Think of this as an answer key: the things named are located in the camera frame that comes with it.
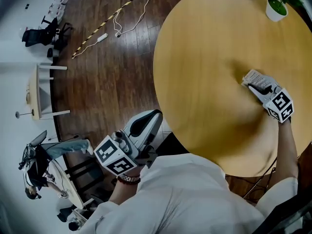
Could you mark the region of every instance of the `soil in pot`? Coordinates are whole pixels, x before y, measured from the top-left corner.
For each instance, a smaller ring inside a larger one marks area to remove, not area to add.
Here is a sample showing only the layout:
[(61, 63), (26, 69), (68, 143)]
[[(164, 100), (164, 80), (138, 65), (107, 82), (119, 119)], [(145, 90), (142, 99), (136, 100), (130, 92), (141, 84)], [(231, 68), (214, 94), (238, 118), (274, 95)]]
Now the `soil in pot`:
[(269, 5), (272, 7), (273, 10), (275, 10), (277, 13), (281, 14), (282, 16), (285, 16), (287, 14), (285, 7), (280, 1), (269, 0)]

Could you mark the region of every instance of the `dark wooden floor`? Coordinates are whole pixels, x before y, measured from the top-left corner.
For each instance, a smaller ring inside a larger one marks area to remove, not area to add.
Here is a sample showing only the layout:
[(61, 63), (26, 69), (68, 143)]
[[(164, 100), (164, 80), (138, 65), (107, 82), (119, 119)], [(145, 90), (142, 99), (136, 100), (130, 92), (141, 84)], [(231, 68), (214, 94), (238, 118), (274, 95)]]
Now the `dark wooden floor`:
[[(70, 114), (57, 117), (62, 139), (79, 134), (96, 147), (107, 134), (121, 129), (133, 115), (159, 108), (153, 82), (153, 52), (164, 20), (180, 0), (150, 0), (146, 15), (137, 28), (120, 38), (114, 36), (110, 21), (88, 44), (95, 43), (104, 33), (108, 33), (108, 39), (71, 59), (76, 48), (127, 1), (69, 0), (66, 6), (63, 21), (72, 23), (74, 31), (58, 65), (68, 66), (68, 71), (55, 71), (53, 86), (56, 109), (71, 110)], [(145, 2), (135, 0), (122, 10), (118, 21), (124, 30), (134, 26)], [(304, 11), (300, 14), (309, 22)], [(68, 156), (70, 166), (83, 159), (83, 156)], [(230, 189), (239, 195), (252, 186), (235, 177), (227, 177), (227, 180)], [(261, 193), (262, 190), (255, 192), (251, 200), (257, 200)]]

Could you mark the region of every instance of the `jeans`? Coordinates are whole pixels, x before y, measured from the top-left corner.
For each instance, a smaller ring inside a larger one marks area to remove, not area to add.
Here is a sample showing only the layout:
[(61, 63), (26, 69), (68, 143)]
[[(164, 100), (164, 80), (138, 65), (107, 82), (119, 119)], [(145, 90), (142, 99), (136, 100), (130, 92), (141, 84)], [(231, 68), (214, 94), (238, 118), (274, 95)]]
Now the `jeans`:
[(73, 141), (60, 142), (58, 144), (41, 144), (41, 146), (51, 159), (57, 159), (66, 153), (82, 151), (85, 154), (89, 147), (89, 141), (86, 139), (78, 139)]

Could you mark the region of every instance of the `black and yellow striped tape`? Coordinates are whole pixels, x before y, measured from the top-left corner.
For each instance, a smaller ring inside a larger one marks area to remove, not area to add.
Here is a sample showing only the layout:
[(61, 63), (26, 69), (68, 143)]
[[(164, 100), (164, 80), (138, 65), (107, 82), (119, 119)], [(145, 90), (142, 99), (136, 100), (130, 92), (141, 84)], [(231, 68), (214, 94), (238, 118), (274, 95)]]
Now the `black and yellow striped tape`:
[(95, 31), (92, 32), (91, 35), (88, 36), (88, 38), (83, 41), (83, 43), (79, 46), (79, 48), (73, 53), (72, 55), (72, 59), (75, 58), (77, 52), (82, 48), (82, 46), (101, 28), (103, 27), (107, 21), (109, 21), (110, 19), (112, 19), (120, 10), (122, 10), (124, 7), (126, 7), (127, 5), (129, 5), (133, 0), (130, 0), (128, 2), (126, 2), (121, 8), (117, 9), (106, 21), (104, 21)]

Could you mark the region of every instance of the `white plant pot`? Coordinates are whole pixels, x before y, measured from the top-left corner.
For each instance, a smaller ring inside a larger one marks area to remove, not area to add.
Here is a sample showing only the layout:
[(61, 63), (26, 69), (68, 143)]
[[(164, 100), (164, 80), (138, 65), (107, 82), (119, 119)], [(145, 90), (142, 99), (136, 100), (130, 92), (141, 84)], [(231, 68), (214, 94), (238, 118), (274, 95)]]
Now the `white plant pot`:
[(271, 5), (269, 4), (269, 0), (267, 0), (266, 14), (267, 14), (268, 18), (270, 18), (272, 21), (280, 21), (281, 19), (286, 17), (288, 15), (288, 9), (287, 9), (285, 4), (283, 4), (283, 6), (286, 9), (286, 15), (285, 16), (283, 16), (283, 15), (277, 13), (275, 10), (273, 10)]

